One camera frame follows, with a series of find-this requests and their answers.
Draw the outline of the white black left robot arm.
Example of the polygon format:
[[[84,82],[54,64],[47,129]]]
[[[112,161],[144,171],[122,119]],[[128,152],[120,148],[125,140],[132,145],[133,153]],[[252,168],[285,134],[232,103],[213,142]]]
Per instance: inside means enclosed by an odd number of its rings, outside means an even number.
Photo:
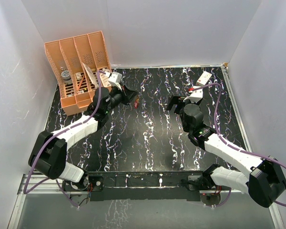
[[[137,95],[137,91],[125,85],[120,88],[114,86],[111,90],[105,87],[97,89],[80,119],[60,130],[43,131],[38,135],[28,160],[29,166],[49,179],[68,180],[78,190],[85,190],[89,184],[87,172],[66,161],[67,151],[99,131],[108,121],[111,110],[120,104],[129,105]]]

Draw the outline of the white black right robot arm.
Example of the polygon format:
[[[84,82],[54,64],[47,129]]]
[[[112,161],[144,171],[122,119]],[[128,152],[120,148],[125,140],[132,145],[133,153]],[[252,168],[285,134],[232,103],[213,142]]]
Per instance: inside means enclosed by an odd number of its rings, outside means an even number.
[[[183,183],[196,190],[225,186],[248,194],[258,205],[268,208],[286,190],[286,178],[282,168],[273,157],[262,158],[249,155],[242,148],[220,137],[216,130],[204,123],[199,105],[183,96],[172,95],[166,109],[179,115],[183,130],[191,143],[212,153],[235,167],[226,169],[212,164],[199,178]]]

